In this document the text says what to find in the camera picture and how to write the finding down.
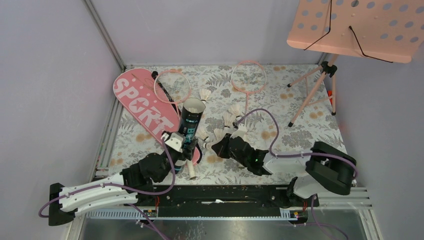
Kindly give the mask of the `black shuttlecock tube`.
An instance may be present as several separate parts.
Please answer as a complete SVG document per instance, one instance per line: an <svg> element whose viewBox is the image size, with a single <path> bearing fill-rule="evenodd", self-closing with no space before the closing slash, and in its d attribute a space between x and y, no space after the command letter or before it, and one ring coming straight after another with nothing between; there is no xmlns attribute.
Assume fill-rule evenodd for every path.
<svg viewBox="0 0 424 240"><path fill-rule="evenodd" d="M178 127L178 132L184 137L183 145L190 143L192 139L196 137L196 132L205 109L206 105L199 98L190 97L184 101L181 109L180 122ZM199 159L197 162L194 162L194 160L192 161L194 165L198 164L203 157L198 140L197 144L198 145L196 146L197 150L195 151L195 154L196 156L199 156ZM177 161L175 163L175 172L177 174L182 172L184 169L184 165L185 161Z"/></svg>

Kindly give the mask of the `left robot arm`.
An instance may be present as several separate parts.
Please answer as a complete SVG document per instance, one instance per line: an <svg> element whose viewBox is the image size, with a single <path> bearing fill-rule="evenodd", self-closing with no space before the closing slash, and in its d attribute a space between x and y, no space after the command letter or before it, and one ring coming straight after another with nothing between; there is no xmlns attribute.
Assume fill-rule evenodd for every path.
<svg viewBox="0 0 424 240"><path fill-rule="evenodd" d="M144 206L152 204L156 195L172 189L169 186L166 190L155 192L153 184L162 182L168 174L175 175L176 162L187 160L197 147L197 139L188 144L172 144L168 139L164 141L163 153L150 153L119 173L72 187L51 184L46 204L48 225L64 225L77 216L106 206L137 202Z"/></svg>

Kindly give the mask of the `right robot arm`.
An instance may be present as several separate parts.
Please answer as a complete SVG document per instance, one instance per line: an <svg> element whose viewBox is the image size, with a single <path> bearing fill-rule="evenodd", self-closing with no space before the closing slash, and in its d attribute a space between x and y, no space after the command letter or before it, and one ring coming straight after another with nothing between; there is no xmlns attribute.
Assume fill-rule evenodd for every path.
<svg viewBox="0 0 424 240"><path fill-rule="evenodd" d="M239 136L227 134L205 147L222 159L235 160L256 176L294 173L286 193L287 201L293 206L324 192L349 195L358 172L354 158L322 141L300 153L273 154L270 150L253 148Z"/></svg>

